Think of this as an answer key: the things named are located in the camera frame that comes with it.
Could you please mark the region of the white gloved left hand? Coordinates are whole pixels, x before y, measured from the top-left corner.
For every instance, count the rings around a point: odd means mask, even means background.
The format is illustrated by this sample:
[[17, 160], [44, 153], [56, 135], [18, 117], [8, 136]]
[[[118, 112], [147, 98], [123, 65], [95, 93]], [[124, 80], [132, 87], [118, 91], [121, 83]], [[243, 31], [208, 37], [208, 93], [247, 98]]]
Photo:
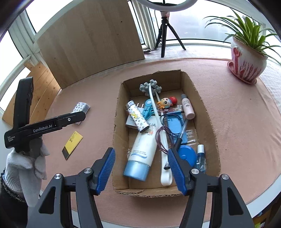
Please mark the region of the white gloved left hand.
[[34, 208], [39, 200], [42, 180], [47, 178], [46, 156], [49, 152], [42, 138], [31, 140], [30, 149], [31, 152], [38, 152], [39, 157], [25, 156], [15, 150], [7, 155], [3, 180], [12, 196]]

